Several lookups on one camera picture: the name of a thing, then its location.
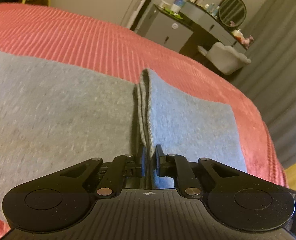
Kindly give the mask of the pink ribbed bed blanket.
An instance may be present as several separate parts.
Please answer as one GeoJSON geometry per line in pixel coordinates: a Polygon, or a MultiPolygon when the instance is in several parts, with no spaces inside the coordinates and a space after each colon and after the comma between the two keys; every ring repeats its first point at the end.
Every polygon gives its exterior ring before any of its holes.
{"type": "Polygon", "coordinates": [[[124,27],[50,7],[1,3],[0,51],[72,64],[132,83],[150,67],[183,92],[229,104],[248,171],[288,184],[268,128],[250,99],[197,61],[124,27]]]}

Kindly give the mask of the white shell-shaped chair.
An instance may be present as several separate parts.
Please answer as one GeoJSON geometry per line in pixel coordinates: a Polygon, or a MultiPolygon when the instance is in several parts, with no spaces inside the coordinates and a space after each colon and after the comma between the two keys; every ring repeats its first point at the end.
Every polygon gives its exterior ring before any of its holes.
{"type": "Polygon", "coordinates": [[[214,43],[210,50],[206,50],[202,46],[197,46],[197,50],[224,75],[231,75],[251,64],[251,59],[243,53],[239,53],[232,46],[226,46],[221,42],[214,43]]]}

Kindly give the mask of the grey curtain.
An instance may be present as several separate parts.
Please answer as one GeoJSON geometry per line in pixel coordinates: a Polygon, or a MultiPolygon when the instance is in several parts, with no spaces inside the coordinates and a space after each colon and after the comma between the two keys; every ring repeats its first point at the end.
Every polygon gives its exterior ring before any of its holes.
{"type": "Polygon", "coordinates": [[[251,64],[232,81],[260,111],[284,168],[296,163],[296,0],[266,0],[243,31],[251,64]]]}

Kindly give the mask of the blue white container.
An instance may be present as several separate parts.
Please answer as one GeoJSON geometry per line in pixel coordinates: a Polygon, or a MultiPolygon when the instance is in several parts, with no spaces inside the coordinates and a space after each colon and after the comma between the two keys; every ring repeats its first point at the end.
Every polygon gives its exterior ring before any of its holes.
{"type": "Polygon", "coordinates": [[[170,7],[170,11],[174,13],[179,13],[181,8],[184,6],[185,1],[184,0],[174,0],[170,7]]]}

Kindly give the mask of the grey pants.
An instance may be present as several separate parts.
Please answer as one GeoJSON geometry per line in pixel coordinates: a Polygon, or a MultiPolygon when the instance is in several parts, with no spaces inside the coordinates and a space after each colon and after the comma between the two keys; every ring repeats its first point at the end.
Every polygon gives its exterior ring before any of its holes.
{"type": "Polygon", "coordinates": [[[0,219],[17,185],[92,157],[201,157],[246,171],[232,108],[198,99],[145,69],[138,84],[0,51],[0,219]]]}

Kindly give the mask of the grey vanity desk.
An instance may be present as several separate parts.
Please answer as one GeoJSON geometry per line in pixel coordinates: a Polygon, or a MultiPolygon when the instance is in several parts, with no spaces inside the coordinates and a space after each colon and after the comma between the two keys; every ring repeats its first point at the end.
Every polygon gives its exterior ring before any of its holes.
{"type": "Polygon", "coordinates": [[[186,2],[180,10],[184,22],[192,29],[192,35],[179,51],[180,54],[195,57],[198,53],[197,47],[202,46],[210,50],[216,42],[225,46],[232,46],[240,53],[246,53],[247,49],[229,31],[224,28],[219,20],[191,2],[186,2]]]}

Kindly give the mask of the grey cabinet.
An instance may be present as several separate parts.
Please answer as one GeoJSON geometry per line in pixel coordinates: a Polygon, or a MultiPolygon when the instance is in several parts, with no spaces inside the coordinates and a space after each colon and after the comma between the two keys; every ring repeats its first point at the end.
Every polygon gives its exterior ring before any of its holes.
{"type": "Polygon", "coordinates": [[[177,53],[193,31],[164,9],[154,5],[143,20],[137,34],[177,53]]]}

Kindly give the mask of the white door frame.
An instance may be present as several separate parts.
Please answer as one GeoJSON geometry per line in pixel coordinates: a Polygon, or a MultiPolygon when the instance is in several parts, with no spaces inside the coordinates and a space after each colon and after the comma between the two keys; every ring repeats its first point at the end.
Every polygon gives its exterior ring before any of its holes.
{"type": "Polygon", "coordinates": [[[127,29],[131,29],[131,26],[134,24],[135,19],[139,15],[139,12],[145,2],[146,0],[132,0],[127,11],[125,12],[121,25],[127,29]]]}

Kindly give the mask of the pink plush toy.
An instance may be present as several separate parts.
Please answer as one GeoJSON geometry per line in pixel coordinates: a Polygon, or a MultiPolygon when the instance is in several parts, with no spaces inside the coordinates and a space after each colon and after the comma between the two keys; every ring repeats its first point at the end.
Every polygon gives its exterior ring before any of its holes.
{"type": "Polygon", "coordinates": [[[248,50],[249,47],[251,46],[251,44],[254,42],[254,38],[250,35],[249,37],[247,38],[242,38],[241,39],[241,45],[246,49],[248,50]]]}

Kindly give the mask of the round striped mirror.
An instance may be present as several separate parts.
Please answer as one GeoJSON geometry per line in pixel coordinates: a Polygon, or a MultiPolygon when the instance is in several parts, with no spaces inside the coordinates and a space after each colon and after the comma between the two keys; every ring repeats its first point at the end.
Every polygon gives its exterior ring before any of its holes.
{"type": "Polygon", "coordinates": [[[223,0],[219,8],[219,20],[226,27],[240,26],[247,16],[247,8],[242,0],[223,0]]]}

